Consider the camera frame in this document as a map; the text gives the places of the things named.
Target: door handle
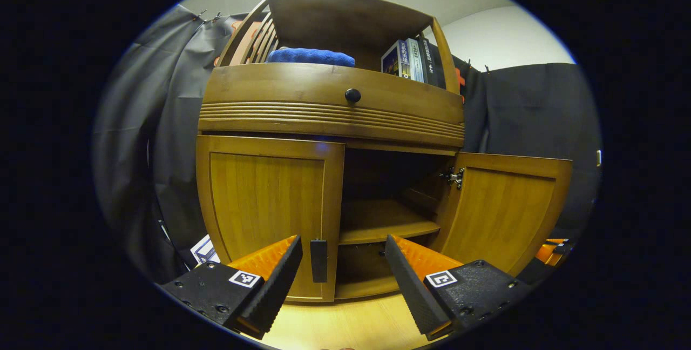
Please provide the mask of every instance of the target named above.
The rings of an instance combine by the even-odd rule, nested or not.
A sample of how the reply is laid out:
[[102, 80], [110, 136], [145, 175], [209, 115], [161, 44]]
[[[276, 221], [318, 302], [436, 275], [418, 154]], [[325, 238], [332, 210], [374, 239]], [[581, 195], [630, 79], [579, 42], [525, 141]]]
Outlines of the door handle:
[[309, 258], [311, 259], [311, 280], [326, 282], [327, 242], [321, 239], [309, 241]]

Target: wooden cabinet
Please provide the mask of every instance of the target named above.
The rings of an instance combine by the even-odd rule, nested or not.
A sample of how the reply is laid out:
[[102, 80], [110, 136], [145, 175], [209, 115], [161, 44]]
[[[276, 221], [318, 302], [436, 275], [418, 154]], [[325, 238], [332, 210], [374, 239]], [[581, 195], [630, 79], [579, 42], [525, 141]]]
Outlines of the wooden cabinet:
[[[254, 21], [258, 32], [240, 51]], [[396, 39], [428, 26], [446, 89], [380, 73]], [[355, 68], [265, 63], [281, 46], [345, 52]], [[349, 102], [348, 89], [361, 99]], [[382, 256], [388, 234], [518, 274], [553, 229], [570, 182], [568, 160], [461, 153], [463, 104], [439, 24], [378, 0], [262, 1], [212, 72], [198, 131], [200, 203], [222, 263], [301, 235], [288, 301], [397, 290]], [[449, 168], [460, 188], [440, 178]], [[313, 239], [328, 244], [326, 283], [311, 276]]]

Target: decorative grooves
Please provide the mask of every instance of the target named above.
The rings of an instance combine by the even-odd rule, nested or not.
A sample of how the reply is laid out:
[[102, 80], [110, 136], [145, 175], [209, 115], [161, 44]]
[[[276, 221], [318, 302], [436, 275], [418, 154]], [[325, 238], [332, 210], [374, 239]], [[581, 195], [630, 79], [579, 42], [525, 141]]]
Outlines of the decorative grooves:
[[221, 102], [202, 104], [200, 121], [245, 121], [246, 123], [313, 123], [348, 125], [362, 129], [393, 129], [408, 133], [465, 138], [465, 124], [422, 118], [405, 113], [366, 107], [296, 102]]

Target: black door handle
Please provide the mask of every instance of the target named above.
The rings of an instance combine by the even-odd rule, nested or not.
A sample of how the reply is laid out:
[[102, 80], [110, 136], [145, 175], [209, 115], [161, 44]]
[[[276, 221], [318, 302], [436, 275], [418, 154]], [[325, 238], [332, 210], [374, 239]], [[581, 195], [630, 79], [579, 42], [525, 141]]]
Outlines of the black door handle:
[[326, 241], [313, 239], [309, 241], [309, 256], [311, 258], [311, 280], [326, 282]]
[[362, 97], [361, 94], [360, 94], [360, 91], [354, 89], [353, 87], [351, 87], [351, 89], [348, 89], [348, 90], [345, 92], [345, 99], [346, 99], [347, 101], [351, 102], [351, 103], [357, 103], [357, 102], [359, 102], [359, 101], [360, 101], [360, 97]]

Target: curtain clip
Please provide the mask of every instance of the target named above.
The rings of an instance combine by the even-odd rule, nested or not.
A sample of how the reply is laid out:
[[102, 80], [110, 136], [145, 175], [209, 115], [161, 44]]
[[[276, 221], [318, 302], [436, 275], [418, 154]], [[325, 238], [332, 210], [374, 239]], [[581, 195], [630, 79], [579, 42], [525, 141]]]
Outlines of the curtain clip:
[[204, 11], [200, 12], [199, 15], [195, 16], [194, 18], [192, 18], [192, 20], [193, 20], [193, 21], [196, 21], [197, 18], [201, 18], [201, 17], [202, 17], [202, 14], [204, 14], [205, 12], [207, 12], [207, 10], [204, 10]]

